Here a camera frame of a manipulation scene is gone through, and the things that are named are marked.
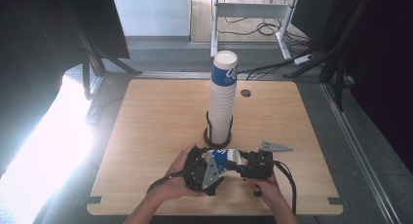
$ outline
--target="white wall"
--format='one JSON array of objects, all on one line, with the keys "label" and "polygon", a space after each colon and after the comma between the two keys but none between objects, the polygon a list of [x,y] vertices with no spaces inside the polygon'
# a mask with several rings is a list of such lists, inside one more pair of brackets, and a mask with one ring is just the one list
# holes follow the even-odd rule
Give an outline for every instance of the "white wall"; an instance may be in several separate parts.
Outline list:
[{"label": "white wall", "polygon": [[190,0],[115,0],[125,36],[189,36]]}]

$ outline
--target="white desk frame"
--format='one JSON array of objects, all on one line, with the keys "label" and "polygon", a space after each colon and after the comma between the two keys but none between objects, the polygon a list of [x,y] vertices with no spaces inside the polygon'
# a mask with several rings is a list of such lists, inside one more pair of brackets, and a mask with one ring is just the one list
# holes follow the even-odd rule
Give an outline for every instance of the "white desk frame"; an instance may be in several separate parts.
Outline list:
[{"label": "white desk frame", "polygon": [[296,0],[290,0],[288,5],[272,4],[245,4],[245,3],[219,3],[213,2],[213,26],[210,40],[210,56],[215,57],[218,52],[218,18],[258,18],[258,19],[283,19],[282,28],[276,33],[277,40],[285,60],[291,59],[288,47],[284,42],[286,29],[291,20]]}]

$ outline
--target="blue and white cup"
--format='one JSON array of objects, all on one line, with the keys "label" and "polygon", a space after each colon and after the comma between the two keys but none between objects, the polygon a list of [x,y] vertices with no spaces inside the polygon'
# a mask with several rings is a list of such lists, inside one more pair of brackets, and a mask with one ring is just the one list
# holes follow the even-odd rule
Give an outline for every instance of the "blue and white cup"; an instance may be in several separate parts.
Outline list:
[{"label": "blue and white cup", "polygon": [[236,149],[209,150],[205,153],[205,159],[207,162],[209,160],[209,157],[213,157],[213,159],[215,160],[219,173],[228,171],[228,169],[225,168],[226,160],[236,162],[237,165],[240,165],[242,163],[240,151]]},{"label": "blue and white cup", "polygon": [[218,52],[213,60],[208,107],[212,135],[208,129],[207,137],[214,144],[228,139],[237,91],[237,65],[238,57],[230,51]]}]

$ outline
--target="table top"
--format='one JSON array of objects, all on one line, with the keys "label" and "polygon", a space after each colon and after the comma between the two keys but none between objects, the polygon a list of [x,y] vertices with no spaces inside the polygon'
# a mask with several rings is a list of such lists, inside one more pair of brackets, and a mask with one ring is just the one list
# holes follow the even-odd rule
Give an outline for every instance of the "table top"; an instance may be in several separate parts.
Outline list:
[{"label": "table top", "polygon": [[[250,97],[241,95],[249,90]],[[190,143],[206,147],[209,81],[132,80],[109,139],[88,204],[95,215],[128,215],[176,155]],[[296,85],[292,82],[239,81],[232,140],[226,147],[257,151],[263,140],[293,148],[274,159],[291,170],[297,187],[297,214],[340,214],[341,205],[324,156]],[[277,169],[282,193],[291,205],[288,180]],[[158,215],[272,215],[252,195],[240,175],[229,171],[216,196],[184,197],[163,203]]]}]

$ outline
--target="gray carpet floor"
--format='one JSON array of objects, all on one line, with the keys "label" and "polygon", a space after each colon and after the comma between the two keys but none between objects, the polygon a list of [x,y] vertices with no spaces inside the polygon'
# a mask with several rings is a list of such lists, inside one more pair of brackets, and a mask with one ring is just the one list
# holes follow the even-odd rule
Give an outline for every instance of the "gray carpet floor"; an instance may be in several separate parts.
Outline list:
[{"label": "gray carpet floor", "polygon": [[[277,50],[233,49],[239,56],[239,71],[282,61]],[[208,49],[149,49],[131,50],[131,60],[125,63],[141,71],[209,72],[211,59]],[[68,179],[36,218],[36,224],[122,223],[125,216],[93,216],[86,211],[94,180],[105,147],[122,104],[122,96],[130,79],[135,77],[105,61],[107,75],[94,94],[92,107],[104,105],[98,114],[89,116],[94,131],[94,148],[84,162]],[[297,69],[290,65],[276,71],[284,74]],[[303,76],[307,81],[295,81],[315,129],[319,145],[344,204],[340,215],[298,215],[300,223],[387,223],[374,194],[335,118],[323,93],[317,76],[320,68]],[[81,77],[80,67],[68,72]],[[392,147],[357,105],[349,89],[344,90],[345,114],[352,125],[369,162],[376,170],[391,199],[400,223],[413,220],[413,176],[395,154]],[[273,223],[272,217],[154,217],[153,223]]]}]

